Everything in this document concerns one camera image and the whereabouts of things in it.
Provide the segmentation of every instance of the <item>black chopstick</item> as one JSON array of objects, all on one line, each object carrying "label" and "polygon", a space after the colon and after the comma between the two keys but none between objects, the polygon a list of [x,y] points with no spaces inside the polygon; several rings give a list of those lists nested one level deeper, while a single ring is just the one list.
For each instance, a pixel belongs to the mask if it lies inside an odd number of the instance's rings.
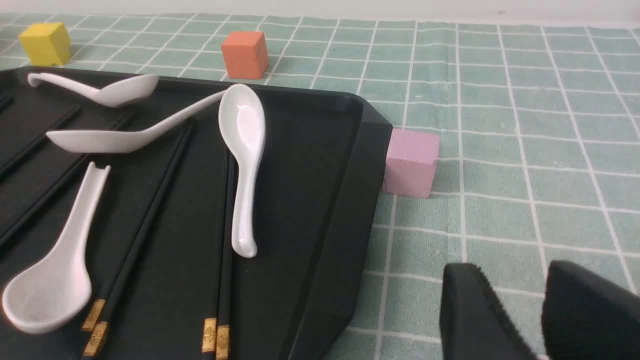
[{"label": "black chopstick", "polygon": [[[133,117],[135,113],[127,112],[122,115],[116,123],[109,130],[118,130],[125,126]],[[69,182],[78,175],[82,169],[86,169],[87,162],[89,161],[89,154],[82,154],[73,161],[67,169],[60,175],[52,185],[44,191],[34,202],[26,206],[19,213],[16,213],[14,217],[8,221],[9,226],[4,229],[0,228],[0,249],[7,246],[10,243],[12,236],[49,200],[55,195],[58,190],[65,187]]]},{"label": "black chopstick", "polygon": [[40,146],[44,140],[47,139],[47,131],[57,129],[64,126],[71,119],[76,117],[80,113],[80,106],[73,105],[64,115],[54,122],[48,129],[38,134],[38,136],[22,148],[19,152],[16,152],[9,160],[0,165],[0,181],[7,176],[11,170],[13,170],[18,164],[25,160],[35,149]]},{"label": "black chopstick", "polygon": [[0,111],[4,110],[4,107],[11,104],[13,97],[11,95],[0,94]]},{"label": "black chopstick", "polygon": [[230,160],[227,172],[227,203],[225,212],[225,234],[222,245],[222,274],[220,275],[220,299],[218,300],[218,339],[216,340],[216,360],[229,358],[231,345],[231,282],[233,277],[234,250],[231,246],[231,225],[236,198],[236,167]]},{"label": "black chopstick", "polygon": [[[228,174],[229,169],[232,167],[230,165],[230,158],[227,158],[227,182],[228,182]],[[227,213],[228,206],[225,206],[225,222],[222,228],[222,232],[217,239],[217,242],[214,246],[212,259],[214,259],[213,272],[211,273],[211,284],[213,288],[211,306],[207,309],[207,313],[204,318],[204,329],[202,332],[202,359],[203,360],[213,360],[217,357],[217,340],[219,325],[218,311],[220,306],[220,295],[221,295],[221,285],[222,285],[222,277],[224,274],[224,251],[227,239]]]},{"label": "black chopstick", "polygon": [[[162,177],[159,178],[159,181],[155,183],[155,185],[151,185],[151,183],[147,183],[147,190],[144,191],[149,191],[147,194],[151,195],[148,200],[145,200],[144,205],[145,207],[143,208],[143,213],[142,218],[140,220],[140,223],[134,228],[132,229],[131,233],[127,233],[127,235],[124,236],[123,233],[119,233],[119,237],[120,237],[120,241],[122,241],[125,245],[125,248],[122,249],[122,252],[120,253],[121,256],[117,256],[116,258],[111,258],[112,264],[115,265],[115,267],[113,268],[114,271],[111,271],[110,274],[108,274],[108,276],[105,278],[104,283],[101,285],[101,287],[98,289],[98,291],[94,292],[94,301],[93,304],[91,306],[91,309],[89,311],[89,313],[87,314],[81,330],[82,331],[86,331],[89,332],[89,334],[87,335],[87,338],[85,340],[88,340],[88,336],[91,334],[91,332],[93,331],[93,328],[95,327],[95,324],[98,321],[98,317],[100,316],[100,314],[102,313],[102,308],[104,307],[104,304],[106,303],[106,299],[109,296],[109,293],[111,292],[111,289],[114,285],[114,283],[116,282],[116,279],[118,278],[118,275],[120,273],[120,269],[122,269],[122,267],[124,266],[125,260],[127,258],[127,255],[131,249],[131,245],[133,244],[134,239],[137,236],[146,236],[146,233],[142,233],[140,227],[142,226],[142,224],[144,224],[144,222],[146,221],[147,218],[154,218],[156,215],[157,210],[159,209],[158,206],[152,206],[152,204],[154,203],[154,199],[156,198],[163,198],[165,191],[163,191],[161,189],[161,185],[163,183],[163,179],[168,176],[168,169],[170,168],[172,161],[173,161],[173,157],[175,156],[175,153],[178,151],[179,148],[179,144],[180,144],[180,138],[178,137],[178,139],[174,139],[171,141],[171,143],[169,143],[168,145],[173,145],[172,148],[167,149],[166,150],[166,155],[165,159],[163,161],[163,166],[161,167],[161,174],[158,174],[159,176],[161,175]],[[153,149],[149,149],[150,152],[154,152],[156,151],[156,148]],[[112,165],[114,166],[114,168],[117,167],[117,165],[119,164],[119,162],[116,162],[115,164],[112,163]],[[140,173],[133,173],[133,174],[127,174],[127,176],[139,176]],[[124,191],[126,192],[126,188],[123,188],[122,186],[119,188],[119,191]],[[141,198],[143,198],[143,194],[138,190],[136,191],[136,195],[140,195]],[[118,194],[116,195],[116,197],[122,197],[122,194]],[[110,235],[107,235],[107,237],[105,238],[104,236],[102,237],[103,240],[107,240],[107,241],[112,241],[112,239],[110,238]]]},{"label": "black chopstick", "polygon": [[[192,124],[186,124],[185,127],[186,128],[183,130],[180,136],[180,140],[175,147],[171,162],[167,167],[166,172],[164,173],[164,176],[160,185],[158,186],[158,189],[156,191],[157,194],[166,193],[166,190],[169,187],[169,184],[171,183],[172,177],[178,165],[182,161],[184,149],[187,146],[187,143],[189,141],[189,136],[191,134],[191,130],[193,129]],[[113,281],[111,290],[109,291],[109,295],[106,297],[106,299],[103,299],[104,302],[102,304],[98,305],[99,311],[96,312],[94,316],[95,318],[88,319],[90,322],[93,322],[95,326],[93,326],[93,330],[91,331],[90,336],[88,336],[88,340],[86,342],[86,346],[84,348],[84,353],[82,356],[83,359],[95,358],[100,352],[100,349],[102,348],[102,346],[104,345],[104,342],[106,340],[105,335],[109,329],[109,321],[113,317],[115,309],[118,305],[118,301],[122,298],[122,293],[127,284],[127,279],[129,278],[129,275],[131,274],[131,270],[135,265],[136,258],[140,253],[140,249],[148,237],[147,236],[148,231],[154,222],[155,215],[163,201],[163,197],[164,196],[154,197],[153,201],[151,202],[151,205],[149,206],[149,210],[147,211],[147,215],[145,215],[145,218],[143,219],[142,224],[138,229],[138,233],[136,234],[135,238],[131,243],[129,252],[127,253],[126,257],[122,262],[120,271],[118,272],[118,275]]]}]

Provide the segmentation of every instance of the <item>black tray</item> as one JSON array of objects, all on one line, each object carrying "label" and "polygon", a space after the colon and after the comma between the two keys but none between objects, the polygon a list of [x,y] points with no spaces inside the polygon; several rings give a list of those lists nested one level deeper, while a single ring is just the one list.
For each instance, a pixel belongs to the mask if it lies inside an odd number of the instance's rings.
[{"label": "black tray", "polygon": [[[211,276],[207,276],[213,266],[219,266],[211,249],[217,241],[228,241],[223,239],[231,217],[227,179],[233,179],[230,174],[236,171],[220,137],[217,105],[192,119],[193,131],[184,154],[176,153],[176,143],[189,134],[180,127],[133,154],[72,155],[72,160],[46,140],[32,144],[46,124],[17,127],[6,114],[23,105],[30,111],[25,121],[46,121],[50,126],[55,123],[67,128],[121,126],[136,130],[229,84],[162,78],[150,99],[107,109],[53,85],[31,88],[26,75],[32,71],[52,72],[93,86],[131,76],[38,67],[0,72],[1,93],[11,99],[0,110],[0,134],[17,128],[28,132],[6,151],[17,154],[30,144],[33,148],[0,174],[0,188],[12,179],[37,179],[19,182],[15,191],[0,190],[0,204],[28,208],[0,208],[2,218],[11,219],[0,227],[0,281],[6,284],[13,274],[48,251],[64,224],[87,161],[110,163],[113,172],[129,169],[116,177],[120,181],[117,186],[108,187],[90,234],[87,263],[94,293],[117,273],[113,266],[117,261],[109,260],[126,254],[142,219],[155,220],[111,319],[99,358],[200,359],[202,324],[214,296]],[[353,315],[392,127],[355,95],[252,88],[263,103],[267,122],[255,194],[259,251],[254,259],[234,258],[231,358],[317,359]],[[78,114],[71,120],[60,120],[70,111]],[[0,143],[0,154],[4,150],[5,144]],[[147,157],[158,160],[149,165],[144,161]],[[162,169],[171,158],[181,160],[174,174],[167,174]],[[62,163],[65,177],[60,175],[61,165],[42,170],[43,163]],[[142,170],[153,166],[156,175]],[[29,176],[22,175],[25,169]],[[146,186],[140,176],[148,176],[148,182],[155,185]],[[164,194],[149,190],[167,179],[170,183]],[[28,201],[21,198],[36,194],[34,188],[39,189],[37,195]],[[118,198],[118,188],[133,195]],[[136,202],[138,193],[146,195]],[[145,209],[154,196],[162,197],[163,205],[157,215],[149,215]],[[118,200],[109,201],[111,197]],[[119,214],[130,202],[140,210],[131,216]],[[86,312],[42,336],[19,333],[1,320],[0,358],[77,359],[86,340],[80,331]]]}]

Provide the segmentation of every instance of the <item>spoon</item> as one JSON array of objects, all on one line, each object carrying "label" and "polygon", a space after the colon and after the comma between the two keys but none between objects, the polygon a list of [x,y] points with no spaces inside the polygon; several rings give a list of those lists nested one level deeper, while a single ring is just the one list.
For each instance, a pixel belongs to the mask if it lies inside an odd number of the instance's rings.
[{"label": "spoon", "polygon": [[265,138],[264,110],[258,95],[244,84],[230,86],[220,101],[220,133],[238,162],[238,185],[231,245],[245,258],[258,253],[253,239],[253,193]]},{"label": "spoon", "polygon": [[219,101],[223,94],[224,91],[221,91],[207,96],[142,131],[55,130],[48,131],[47,136],[57,146],[68,152],[87,154],[133,152],[147,146],[190,116]]},{"label": "spoon", "polygon": [[51,251],[6,286],[4,313],[18,329],[42,334],[71,320],[91,297],[91,280],[84,263],[87,235],[110,166],[91,162],[76,201]]},{"label": "spoon", "polygon": [[149,97],[156,89],[158,84],[158,75],[140,75],[133,78],[117,81],[107,85],[102,89],[78,83],[77,81],[64,78],[59,75],[48,74],[42,72],[40,74],[31,73],[27,77],[29,84],[33,87],[40,85],[46,81],[56,84],[73,92],[97,102],[98,104],[117,108],[122,105],[135,102]]}]

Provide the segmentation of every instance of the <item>chopsticks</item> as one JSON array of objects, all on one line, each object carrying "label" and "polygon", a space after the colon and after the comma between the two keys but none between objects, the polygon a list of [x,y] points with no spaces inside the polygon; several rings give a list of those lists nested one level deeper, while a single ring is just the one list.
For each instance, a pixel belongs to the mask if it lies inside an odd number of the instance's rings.
[{"label": "chopsticks", "polygon": [[[226,214],[233,214],[234,199],[236,197],[236,167],[230,159],[227,177],[227,210]],[[233,277],[233,255],[231,247],[232,216],[225,216],[225,234],[222,245],[222,274],[220,276],[220,299],[218,300],[218,331],[216,340],[216,360],[227,360],[231,345],[231,282]]]},{"label": "chopsticks", "polygon": [[216,242],[214,248],[213,259],[219,259],[218,262],[214,266],[213,274],[211,277],[212,285],[213,285],[213,297],[211,302],[211,307],[208,309],[208,313],[204,319],[204,330],[202,332],[202,359],[203,360],[212,360],[215,358],[216,351],[216,339],[217,339],[217,328],[218,328],[218,318],[216,317],[218,312],[218,297],[220,295],[220,279],[221,279],[221,262],[222,262],[222,251],[224,239],[219,239]]},{"label": "chopsticks", "polygon": [[230,314],[231,288],[231,216],[233,214],[235,175],[232,159],[227,160],[227,191],[225,199],[225,221],[220,238],[214,249],[214,259],[219,259],[218,266],[214,266],[211,277],[213,285],[213,299],[210,313],[204,320],[202,333],[202,359],[228,359],[228,329]]},{"label": "chopsticks", "polygon": [[[3,100],[0,100],[0,109],[2,108]],[[64,126],[71,119],[76,117],[76,115],[80,112],[80,106],[73,105],[71,109],[69,109],[64,115],[62,115],[56,122],[54,122],[48,129],[43,131],[41,134],[33,139],[31,142],[27,144],[20,151],[16,152],[10,159],[5,161],[4,164],[0,165],[0,180],[4,178],[7,174],[9,174],[10,170],[12,170],[16,165],[20,164],[20,162],[26,159],[38,146],[47,139],[47,131],[57,129],[59,127]]]},{"label": "chopsticks", "polygon": [[4,109],[5,106],[11,104],[13,101],[13,97],[8,94],[0,94],[0,111]]},{"label": "chopsticks", "polygon": [[[133,117],[135,112],[128,111],[118,118],[116,123],[111,126],[110,130],[117,130],[125,126]],[[65,171],[52,182],[43,193],[39,195],[31,204],[19,210],[14,214],[13,218],[7,223],[5,228],[0,224],[0,249],[8,245],[12,236],[24,225],[58,190],[66,186],[81,169],[86,168],[89,154],[80,154],[65,169]]]},{"label": "chopsticks", "polygon": [[162,201],[163,195],[169,184],[171,183],[173,174],[175,173],[179,163],[181,162],[182,155],[184,154],[184,149],[189,140],[189,136],[193,126],[191,124],[186,125],[185,130],[182,132],[180,136],[180,140],[175,147],[173,157],[167,170],[164,174],[164,177],[158,186],[156,191],[156,196],[151,202],[147,214],[142,221],[140,228],[138,229],[138,233],[131,243],[131,247],[129,248],[129,252],[122,262],[122,266],[120,267],[120,271],[118,272],[113,284],[111,285],[111,289],[105,291],[108,295],[105,297],[104,294],[100,294],[101,299],[99,298],[94,302],[92,310],[90,314],[83,324],[83,330],[89,329],[92,327],[93,329],[87,330],[91,331],[90,337],[88,337],[88,341],[84,348],[83,359],[93,359],[98,355],[100,349],[104,345],[106,339],[106,333],[109,330],[109,321],[113,317],[113,314],[118,305],[118,301],[122,298],[122,293],[125,290],[125,286],[127,284],[127,279],[131,274],[133,266],[135,265],[136,258],[140,253],[140,249],[144,244],[144,241],[147,238],[148,230],[151,228],[157,210],[159,209]]}]

